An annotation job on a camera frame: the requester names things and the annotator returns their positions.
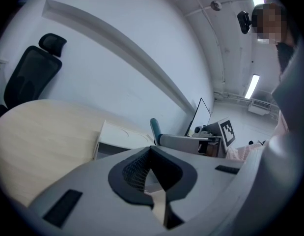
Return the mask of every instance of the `air conditioner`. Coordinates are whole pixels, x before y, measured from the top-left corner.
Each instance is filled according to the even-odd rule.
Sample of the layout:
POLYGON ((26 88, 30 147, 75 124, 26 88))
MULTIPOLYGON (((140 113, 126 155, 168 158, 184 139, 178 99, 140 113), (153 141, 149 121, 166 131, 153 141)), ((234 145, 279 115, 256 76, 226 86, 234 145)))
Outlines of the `air conditioner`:
POLYGON ((264 102, 253 100, 248 107, 248 111, 261 116, 267 115, 271 111, 271 105, 264 102))

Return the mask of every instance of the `ceiling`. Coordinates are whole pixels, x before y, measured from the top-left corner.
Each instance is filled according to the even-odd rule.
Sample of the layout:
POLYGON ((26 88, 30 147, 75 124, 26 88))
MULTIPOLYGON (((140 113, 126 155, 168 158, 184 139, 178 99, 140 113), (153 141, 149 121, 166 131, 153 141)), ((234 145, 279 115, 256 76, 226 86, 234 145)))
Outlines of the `ceiling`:
POLYGON ((251 15, 252 0, 218 0, 220 11, 210 7, 213 0, 171 0, 192 26, 204 51, 214 91, 244 96, 253 74, 260 75, 253 98, 272 103, 271 91, 279 82, 279 64, 274 45, 257 41, 251 31, 241 33, 237 14, 251 15))

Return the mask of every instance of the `computer monitor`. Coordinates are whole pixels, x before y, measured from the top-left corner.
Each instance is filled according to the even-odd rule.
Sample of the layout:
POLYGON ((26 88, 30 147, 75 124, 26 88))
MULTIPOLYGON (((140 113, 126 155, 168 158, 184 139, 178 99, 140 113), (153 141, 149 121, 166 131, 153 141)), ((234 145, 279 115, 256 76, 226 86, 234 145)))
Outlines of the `computer monitor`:
POLYGON ((209 123, 210 117, 211 114, 208 108, 206 107, 204 100, 201 98, 194 114, 193 120, 190 122, 185 136, 187 136, 190 129, 194 131, 194 129, 198 126, 207 125, 209 123))

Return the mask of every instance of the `desk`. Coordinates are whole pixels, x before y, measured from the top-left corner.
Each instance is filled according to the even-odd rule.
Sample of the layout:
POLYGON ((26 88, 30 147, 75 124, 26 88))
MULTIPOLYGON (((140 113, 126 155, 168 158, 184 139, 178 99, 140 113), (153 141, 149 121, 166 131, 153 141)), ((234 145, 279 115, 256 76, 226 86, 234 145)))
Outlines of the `desk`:
POLYGON ((105 120, 144 132, 107 112, 55 100, 8 111, 0 118, 0 178, 8 195, 28 206, 46 187, 91 161, 105 120))

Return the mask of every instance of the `black mesh chair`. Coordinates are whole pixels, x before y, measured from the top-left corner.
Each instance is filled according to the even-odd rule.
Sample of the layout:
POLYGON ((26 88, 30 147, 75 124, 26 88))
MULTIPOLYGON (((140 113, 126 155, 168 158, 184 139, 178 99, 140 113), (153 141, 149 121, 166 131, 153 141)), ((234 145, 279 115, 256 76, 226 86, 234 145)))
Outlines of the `black mesh chair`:
POLYGON ((37 100, 45 86, 62 67, 62 62, 53 56, 61 56, 63 45, 67 41, 54 34, 46 34, 39 46, 28 47, 15 68, 4 91, 4 105, 0 105, 0 117, 9 109, 22 103, 37 100))

